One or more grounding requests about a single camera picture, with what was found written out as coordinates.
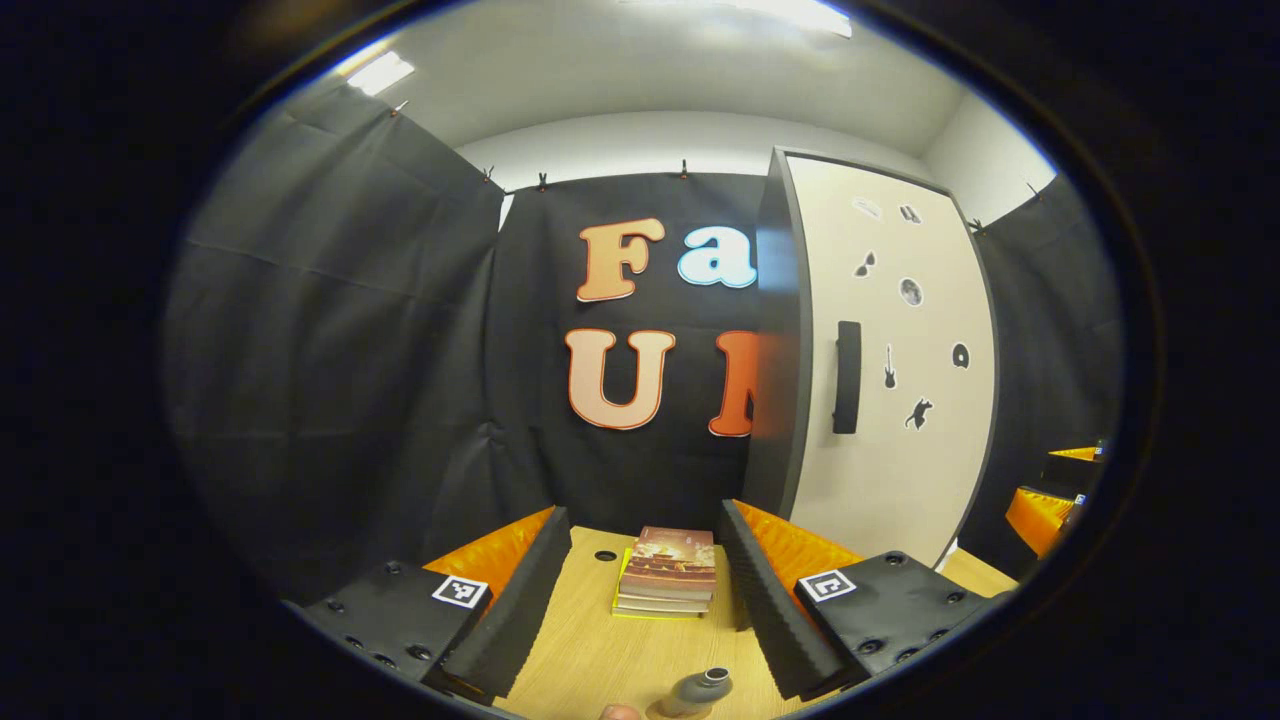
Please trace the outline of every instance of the black fabric backdrop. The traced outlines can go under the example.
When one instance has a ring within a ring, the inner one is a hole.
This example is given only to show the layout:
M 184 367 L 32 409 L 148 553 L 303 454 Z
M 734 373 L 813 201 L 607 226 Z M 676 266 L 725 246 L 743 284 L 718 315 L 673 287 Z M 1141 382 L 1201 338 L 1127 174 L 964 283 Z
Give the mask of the black fabric backdrop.
M 545 507 L 488 423 L 502 191 L 346 85 L 251 137 L 193 217 L 165 318 L 170 421 L 220 525 L 305 605 Z
M 486 323 L 485 364 L 495 418 L 525 471 L 568 506 L 575 524 L 637 533 L 643 525 L 713 529 L 719 501 L 741 492 L 750 438 L 713 436 L 724 354 L 716 338 L 756 329 L 756 286 L 694 286 L 676 270 L 685 236 L 707 225 L 741 231 L 755 266 L 755 215 L 764 178 L 641 174 L 552 184 L 515 195 L 502 228 Z M 648 242 L 643 273 L 625 299 L 580 302 L 588 227 L 657 218 L 664 240 Z M 570 351 L 564 334 L 612 332 L 604 393 L 628 402 L 636 352 L 627 336 L 641 329 L 676 336 L 667 352 L 662 405 L 634 430 L 599 428 L 568 404 Z
M 1124 324 L 1097 228 L 1062 176 L 975 241 L 1000 334 L 1000 401 L 986 474 L 959 542 L 1021 579 L 1036 553 L 1005 511 L 1019 486 L 1036 484 L 1047 452 L 1111 437 Z

